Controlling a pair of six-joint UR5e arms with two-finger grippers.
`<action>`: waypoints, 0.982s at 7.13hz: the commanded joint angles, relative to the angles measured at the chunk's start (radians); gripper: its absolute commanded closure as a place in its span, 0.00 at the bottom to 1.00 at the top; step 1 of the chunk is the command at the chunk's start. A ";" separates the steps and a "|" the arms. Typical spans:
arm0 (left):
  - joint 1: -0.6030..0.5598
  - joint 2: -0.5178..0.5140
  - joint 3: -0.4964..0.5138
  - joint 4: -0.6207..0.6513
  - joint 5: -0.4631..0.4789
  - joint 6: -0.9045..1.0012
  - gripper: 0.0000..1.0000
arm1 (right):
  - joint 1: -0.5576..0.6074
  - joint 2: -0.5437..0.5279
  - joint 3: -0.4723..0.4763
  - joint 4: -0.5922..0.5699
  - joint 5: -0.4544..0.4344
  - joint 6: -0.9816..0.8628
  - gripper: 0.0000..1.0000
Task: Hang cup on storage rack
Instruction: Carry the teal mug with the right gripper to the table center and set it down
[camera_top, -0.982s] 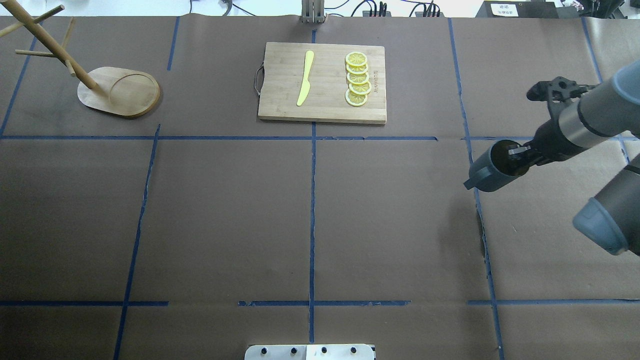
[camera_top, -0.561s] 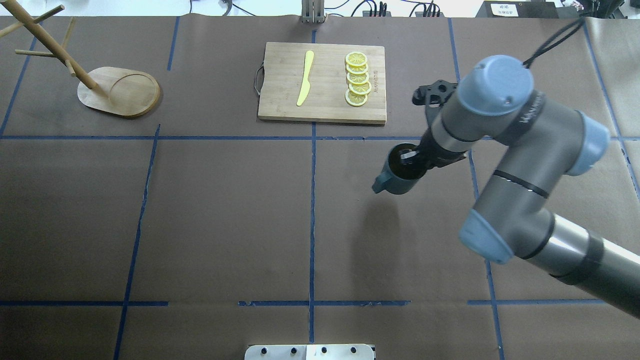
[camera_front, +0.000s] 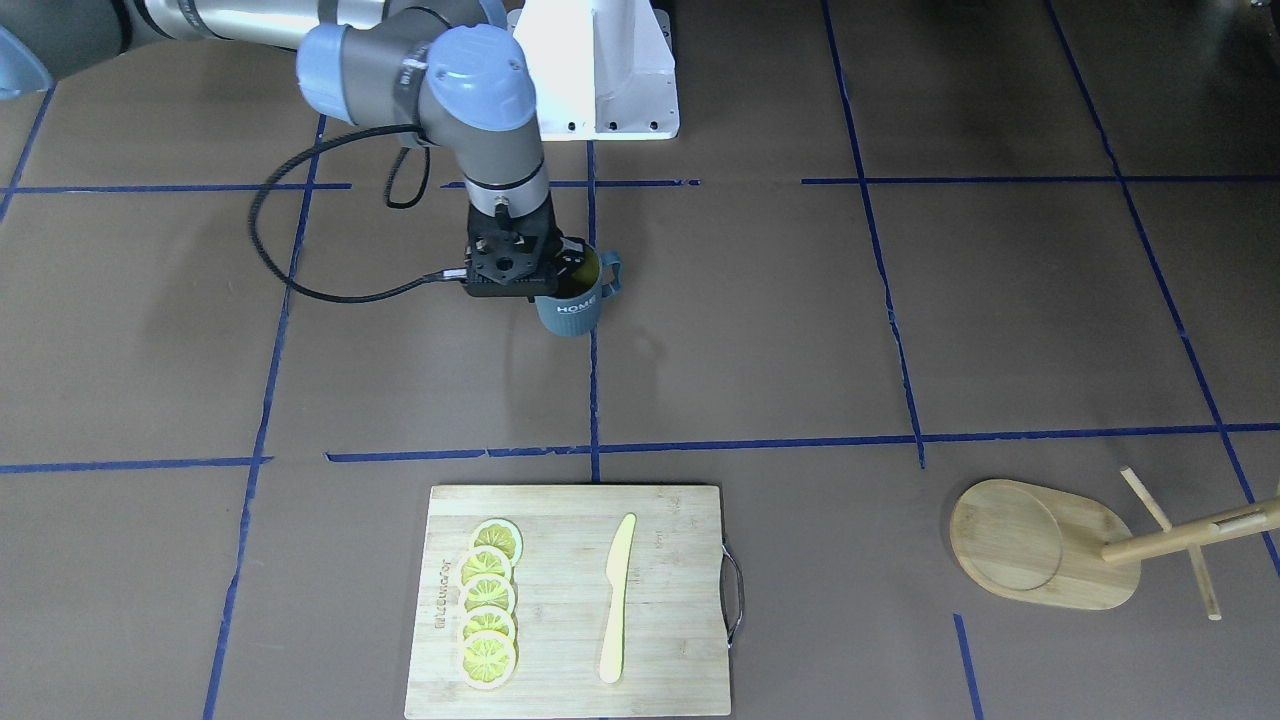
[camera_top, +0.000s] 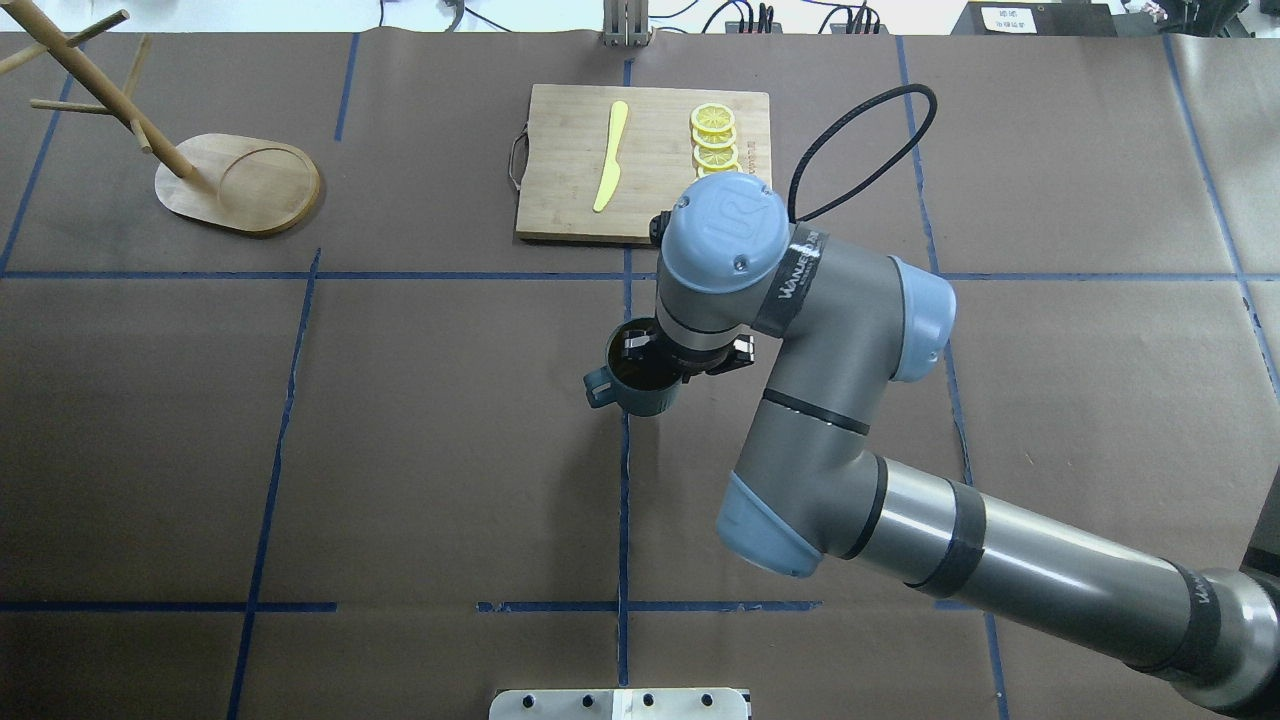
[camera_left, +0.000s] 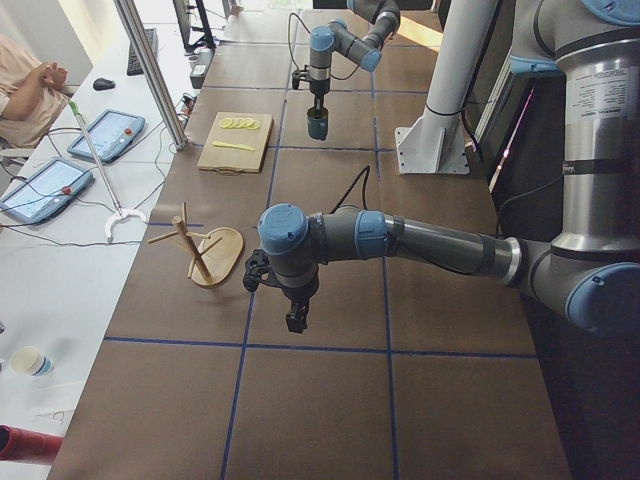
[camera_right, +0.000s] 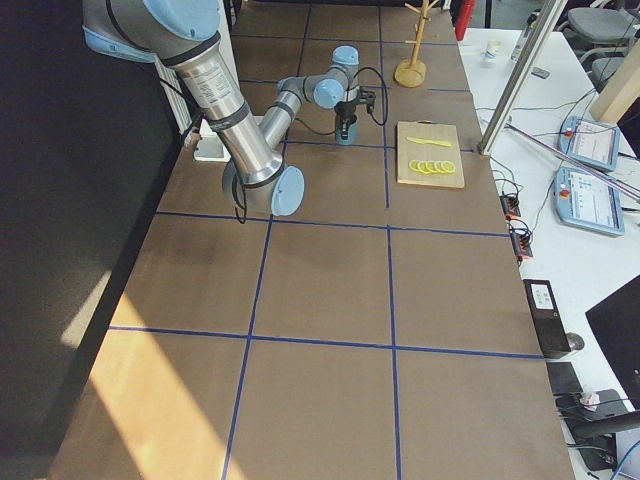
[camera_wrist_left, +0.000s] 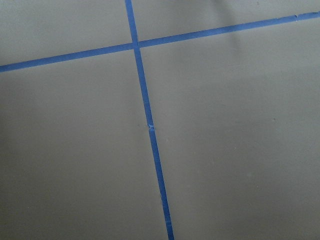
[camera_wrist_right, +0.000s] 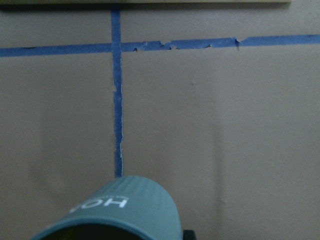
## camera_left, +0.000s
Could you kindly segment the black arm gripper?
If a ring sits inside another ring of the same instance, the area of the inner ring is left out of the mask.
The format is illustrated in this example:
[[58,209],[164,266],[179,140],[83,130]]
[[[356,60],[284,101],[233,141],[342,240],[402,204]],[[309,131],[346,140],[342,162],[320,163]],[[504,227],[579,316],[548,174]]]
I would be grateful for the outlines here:
[[314,95],[314,105],[323,106],[324,97],[330,92],[330,79],[311,79],[309,81],[309,90]]

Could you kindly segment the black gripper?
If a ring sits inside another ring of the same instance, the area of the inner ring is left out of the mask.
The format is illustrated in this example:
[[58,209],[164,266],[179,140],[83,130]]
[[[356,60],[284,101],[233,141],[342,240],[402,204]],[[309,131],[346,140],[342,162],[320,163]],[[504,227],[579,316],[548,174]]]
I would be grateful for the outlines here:
[[319,278],[304,279],[302,277],[277,277],[278,287],[292,302],[299,304],[297,312],[290,311],[286,315],[286,324],[291,333],[301,334],[307,329],[309,301],[319,288]]

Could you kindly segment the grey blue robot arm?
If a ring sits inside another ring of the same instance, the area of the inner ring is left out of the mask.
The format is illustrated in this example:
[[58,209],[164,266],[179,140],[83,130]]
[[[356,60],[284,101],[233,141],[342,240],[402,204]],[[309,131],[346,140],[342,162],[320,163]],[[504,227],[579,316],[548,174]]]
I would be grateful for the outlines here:
[[[424,113],[396,129],[401,173],[444,166],[471,75],[498,1],[451,1]],[[372,71],[400,24],[394,1],[347,1],[372,24],[362,39],[342,21],[316,27],[310,83],[312,138],[324,139],[331,56]],[[355,207],[307,216],[277,204],[260,217],[260,249],[245,263],[246,290],[279,288],[290,332],[307,328],[318,265],[398,256],[462,275],[499,278],[600,336],[639,328],[639,1],[516,1],[511,71],[566,76],[562,231],[551,242],[456,231]]]
[[292,73],[292,88],[298,89],[304,81],[314,96],[306,113],[307,130],[309,137],[318,141],[324,141],[329,130],[324,98],[330,91],[332,55],[338,53],[356,67],[372,72],[381,60],[385,41],[400,26],[399,9],[393,1],[349,1],[347,6],[371,24],[369,32],[359,38],[341,20],[313,28],[309,33],[309,62]]

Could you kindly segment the person's hand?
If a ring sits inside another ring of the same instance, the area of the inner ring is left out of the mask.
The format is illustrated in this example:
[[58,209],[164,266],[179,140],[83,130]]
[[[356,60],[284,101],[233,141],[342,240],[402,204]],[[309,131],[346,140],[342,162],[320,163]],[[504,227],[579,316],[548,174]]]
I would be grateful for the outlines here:
[[42,87],[52,88],[57,91],[62,91],[65,88],[68,70],[59,66],[56,62],[42,63],[38,67],[38,72],[39,84]]

